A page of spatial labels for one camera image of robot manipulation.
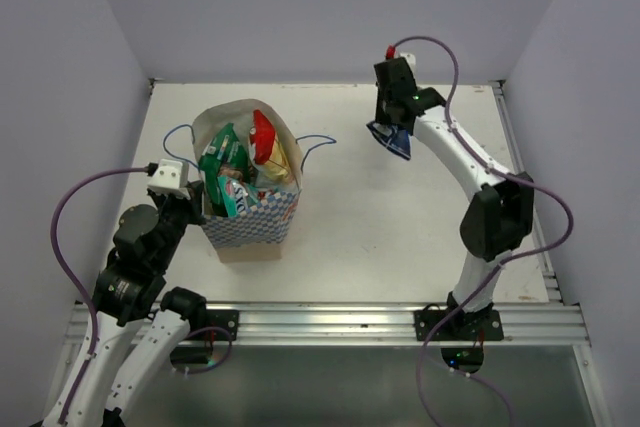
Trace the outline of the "blue Kettle snack bag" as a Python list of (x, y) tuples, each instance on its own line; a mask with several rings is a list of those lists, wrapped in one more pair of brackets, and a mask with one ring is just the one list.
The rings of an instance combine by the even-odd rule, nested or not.
[(409, 161), (411, 142), (409, 133), (396, 125), (383, 125), (376, 121), (366, 124), (374, 140), (393, 155)]

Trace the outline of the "teal Fox's candy bag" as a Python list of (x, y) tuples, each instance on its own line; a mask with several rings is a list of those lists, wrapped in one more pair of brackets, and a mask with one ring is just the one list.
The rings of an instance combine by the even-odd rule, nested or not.
[(217, 184), (228, 217), (247, 214), (251, 207), (273, 193), (225, 175), (217, 177)]

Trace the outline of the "dark green REAL chips bag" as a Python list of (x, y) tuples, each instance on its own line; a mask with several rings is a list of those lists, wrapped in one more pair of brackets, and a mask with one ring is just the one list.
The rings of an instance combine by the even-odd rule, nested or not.
[(219, 175), (248, 181), (249, 159), (246, 149), (229, 122), (219, 130), (203, 150), (198, 161), (205, 181), (212, 184)]

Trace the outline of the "blue checkered paper bag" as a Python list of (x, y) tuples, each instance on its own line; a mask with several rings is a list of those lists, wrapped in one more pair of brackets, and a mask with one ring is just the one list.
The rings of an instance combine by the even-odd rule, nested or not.
[[(271, 195), (250, 208), (245, 215), (228, 217), (217, 180), (205, 181), (198, 161), (203, 150), (224, 125), (231, 122), (247, 151), (248, 134), (253, 125), (253, 111), (261, 110), (274, 125), (288, 158), (295, 180), (288, 186), (270, 189)], [(190, 132), (193, 147), (189, 167), (195, 169), (204, 182), (203, 216), (201, 229), (223, 263), (272, 260), (282, 256), (283, 244), (290, 231), (303, 188), (303, 172), (309, 154), (316, 148), (336, 142), (323, 134), (293, 135), (279, 114), (267, 103), (257, 99), (241, 99), (213, 106), (199, 114), (192, 123), (180, 124), (164, 137), (168, 140), (180, 129)], [(255, 186), (256, 172), (249, 159), (250, 177), (247, 184)]]

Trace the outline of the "red Chuba cassava chips bag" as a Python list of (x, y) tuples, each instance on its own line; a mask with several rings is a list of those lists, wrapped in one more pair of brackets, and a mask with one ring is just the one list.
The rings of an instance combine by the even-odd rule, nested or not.
[(258, 109), (253, 111), (248, 147), (249, 159), (256, 172), (256, 187), (276, 189), (288, 186), (295, 180), (274, 125)]

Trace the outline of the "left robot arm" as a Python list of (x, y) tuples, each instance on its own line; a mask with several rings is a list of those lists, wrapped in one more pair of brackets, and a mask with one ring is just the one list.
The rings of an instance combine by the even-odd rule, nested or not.
[(152, 204), (123, 213), (96, 281), (82, 350), (43, 425), (123, 425), (170, 352), (205, 333), (205, 298), (163, 290), (187, 227), (203, 221), (203, 190), (200, 181), (150, 187)]

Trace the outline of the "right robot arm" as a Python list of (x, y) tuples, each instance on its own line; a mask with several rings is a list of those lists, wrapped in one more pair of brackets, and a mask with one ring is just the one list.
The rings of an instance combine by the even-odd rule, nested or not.
[(397, 141), (413, 137), (436, 155), (469, 200), (459, 233), (467, 250), (458, 283), (447, 298), (445, 326), (451, 336), (468, 339), (493, 307), (500, 262), (532, 231), (534, 192), (522, 172), (514, 180), (491, 170), (491, 157), (446, 113), (437, 90), (418, 87), (403, 57), (374, 65), (375, 119), (368, 125), (379, 142), (396, 152)]

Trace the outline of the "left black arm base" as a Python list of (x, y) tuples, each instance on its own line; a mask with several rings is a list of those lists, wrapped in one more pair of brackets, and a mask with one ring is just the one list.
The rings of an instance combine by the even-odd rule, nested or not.
[(206, 313), (205, 327), (216, 327), (200, 335), (206, 345), (213, 347), (217, 341), (228, 343), (228, 338), (235, 342), (240, 325), (240, 312), (235, 309), (214, 309)]

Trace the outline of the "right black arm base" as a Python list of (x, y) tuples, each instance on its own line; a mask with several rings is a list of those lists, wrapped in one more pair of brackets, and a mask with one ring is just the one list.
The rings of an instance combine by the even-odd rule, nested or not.
[[(437, 304), (427, 304), (415, 310), (413, 320), (416, 339), (424, 341), (449, 311), (449, 307), (442, 308)], [(504, 338), (501, 317), (493, 303), (477, 312), (462, 311), (456, 314), (430, 337), (435, 342), (502, 341)]]

